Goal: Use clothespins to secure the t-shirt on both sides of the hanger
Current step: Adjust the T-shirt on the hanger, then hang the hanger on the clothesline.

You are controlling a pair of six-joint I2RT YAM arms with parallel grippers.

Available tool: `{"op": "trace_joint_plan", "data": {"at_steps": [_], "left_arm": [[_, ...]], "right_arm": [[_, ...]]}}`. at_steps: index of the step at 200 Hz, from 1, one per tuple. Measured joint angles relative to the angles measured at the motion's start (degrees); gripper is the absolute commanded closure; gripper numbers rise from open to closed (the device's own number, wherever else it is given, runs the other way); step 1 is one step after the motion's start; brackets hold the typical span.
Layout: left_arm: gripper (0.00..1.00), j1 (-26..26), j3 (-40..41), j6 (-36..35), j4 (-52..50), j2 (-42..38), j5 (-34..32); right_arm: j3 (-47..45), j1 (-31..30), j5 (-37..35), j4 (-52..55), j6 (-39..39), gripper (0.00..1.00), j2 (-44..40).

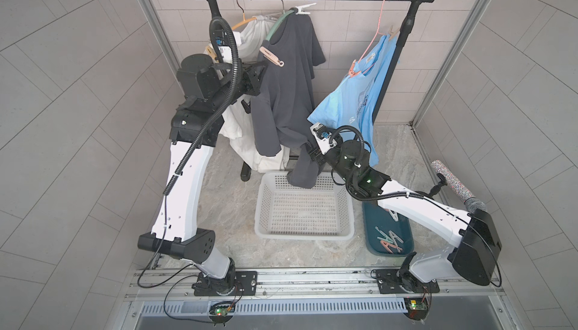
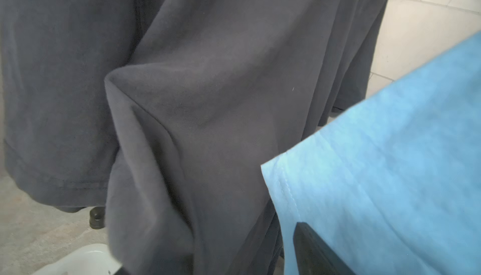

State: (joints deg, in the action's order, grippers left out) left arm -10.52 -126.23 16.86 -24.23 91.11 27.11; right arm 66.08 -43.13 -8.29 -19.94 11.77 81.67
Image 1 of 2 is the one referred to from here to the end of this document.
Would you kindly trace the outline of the light pink clothespin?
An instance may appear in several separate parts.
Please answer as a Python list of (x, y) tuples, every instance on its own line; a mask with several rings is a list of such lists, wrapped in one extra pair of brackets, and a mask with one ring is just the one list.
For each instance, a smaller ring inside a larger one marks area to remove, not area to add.
[(263, 57), (268, 61), (270, 61), (272, 64), (277, 65), (280, 68), (284, 66), (284, 62), (273, 52), (268, 50), (266, 47), (261, 46), (259, 51), (263, 55)]

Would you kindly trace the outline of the dark grey t-shirt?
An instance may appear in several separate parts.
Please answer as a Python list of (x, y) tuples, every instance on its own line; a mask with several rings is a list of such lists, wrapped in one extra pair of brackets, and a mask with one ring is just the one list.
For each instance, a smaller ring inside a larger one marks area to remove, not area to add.
[(315, 144), (310, 131), (309, 115), (314, 110), (312, 80), (314, 67), (325, 63), (322, 46), (317, 39), (311, 18), (290, 14), (262, 46), (284, 62), (267, 63), (260, 85), (260, 94), (251, 99), (254, 142), (262, 156), (276, 156), (283, 146), (299, 149), (300, 156), (287, 182), (295, 187), (314, 187), (321, 172), (308, 149)]

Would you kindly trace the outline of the orange plastic hanger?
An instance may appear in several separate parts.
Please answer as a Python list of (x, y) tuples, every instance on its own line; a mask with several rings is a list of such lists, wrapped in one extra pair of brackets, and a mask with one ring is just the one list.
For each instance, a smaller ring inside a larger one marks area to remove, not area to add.
[(257, 17), (247, 17), (245, 14), (245, 9), (244, 7), (239, 3), (239, 0), (236, 0), (236, 5), (237, 7), (242, 11), (242, 21), (240, 21), (239, 23), (236, 23), (233, 27), (232, 30), (236, 31), (240, 28), (242, 28), (243, 26), (248, 25), (248, 23), (254, 22), (255, 20), (257, 20)]

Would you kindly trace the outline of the white t-shirt black print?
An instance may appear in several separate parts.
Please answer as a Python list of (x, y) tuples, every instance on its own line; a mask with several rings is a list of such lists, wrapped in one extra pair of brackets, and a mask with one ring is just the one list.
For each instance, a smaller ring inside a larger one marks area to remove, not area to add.
[[(261, 44), (275, 22), (276, 19), (273, 17), (258, 15), (252, 17), (242, 31), (233, 31), (239, 57), (244, 63), (257, 62)], [(262, 156), (257, 152), (252, 118), (244, 108), (250, 101), (249, 95), (242, 95), (236, 103), (224, 111), (224, 125), (219, 133), (230, 139), (230, 146), (252, 170), (260, 173), (283, 171), (290, 157), (290, 150), (287, 147), (282, 146), (279, 153), (273, 157)]]

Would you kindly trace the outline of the light blue t-shirt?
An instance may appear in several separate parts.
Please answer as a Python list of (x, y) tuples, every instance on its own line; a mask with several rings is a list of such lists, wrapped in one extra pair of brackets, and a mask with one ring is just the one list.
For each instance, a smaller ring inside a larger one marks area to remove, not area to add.
[(370, 146), (372, 167), (379, 163), (373, 145), (373, 111), (396, 43), (396, 38), (390, 41), (389, 35), (383, 35), (360, 62), (361, 73), (356, 77), (346, 74), (339, 86), (308, 117), (312, 124), (319, 122), (328, 128), (350, 125), (358, 129)]

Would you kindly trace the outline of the pink wire hanger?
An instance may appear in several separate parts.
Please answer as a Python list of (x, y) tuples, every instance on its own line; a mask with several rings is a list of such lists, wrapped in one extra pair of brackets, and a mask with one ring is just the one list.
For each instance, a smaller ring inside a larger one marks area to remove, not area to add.
[(387, 2), (387, 0), (382, 0), (381, 7), (380, 7), (380, 11), (379, 11), (379, 17), (378, 17), (377, 24), (376, 24), (376, 31), (375, 31), (375, 34), (374, 34), (373, 37), (372, 37), (372, 40), (371, 40), (370, 43), (368, 44), (366, 50), (364, 50), (364, 52), (360, 55), (359, 59), (356, 59), (356, 60), (358, 60), (359, 62), (361, 62), (362, 59), (367, 55), (367, 53), (368, 53), (369, 49), (371, 48), (373, 42), (374, 42), (374, 41), (376, 40), (376, 38), (380, 35), (382, 14), (383, 14), (383, 11), (384, 11), (385, 2)]

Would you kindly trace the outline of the beige clothespin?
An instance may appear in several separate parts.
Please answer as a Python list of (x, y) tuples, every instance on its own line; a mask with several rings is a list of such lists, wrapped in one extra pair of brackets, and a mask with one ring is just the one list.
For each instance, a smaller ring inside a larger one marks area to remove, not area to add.
[(392, 41), (394, 38), (396, 38), (397, 35), (399, 35), (399, 33), (400, 33), (400, 28), (397, 28), (395, 30), (392, 29), (390, 32), (390, 41)]

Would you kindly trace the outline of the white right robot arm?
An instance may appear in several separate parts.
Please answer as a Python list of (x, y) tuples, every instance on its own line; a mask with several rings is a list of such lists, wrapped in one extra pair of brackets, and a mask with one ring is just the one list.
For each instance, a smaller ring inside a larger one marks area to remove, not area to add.
[(370, 151), (355, 127), (333, 129), (317, 122), (310, 131), (316, 141), (311, 156), (337, 172), (352, 198), (402, 215), (447, 243), (441, 250), (406, 255), (395, 274), (379, 275), (379, 280), (403, 292), (433, 294), (438, 280), (461, 277), (488, 286), (501, 273), (502, 245), (492, 216), (442, 162), (431, 164), (440, 182), (429, 193), (417, 192), (370, 167)]

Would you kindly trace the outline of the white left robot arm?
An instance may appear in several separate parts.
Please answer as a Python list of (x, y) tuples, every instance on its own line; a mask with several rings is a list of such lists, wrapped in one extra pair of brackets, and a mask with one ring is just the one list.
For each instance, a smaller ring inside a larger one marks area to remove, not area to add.
[(215, 247), (215, 232), (200, 229), (197, 211), (203, 178), (224, 125), (224, 112), (244, 95), (256, 96), (266, 64), (245, 64), (227, 20), (213, 17), (209, 24), (213, 47), (224, 44), (231, 59), (195, 54), (183, 60), (177, 72), (185, 102), (171, 120), (171, 165), (158, 218), (137, 246), (154, 256), (188, 260), (200, 270), (202, 292), (230, 295), (236, 290), (235, 262)]

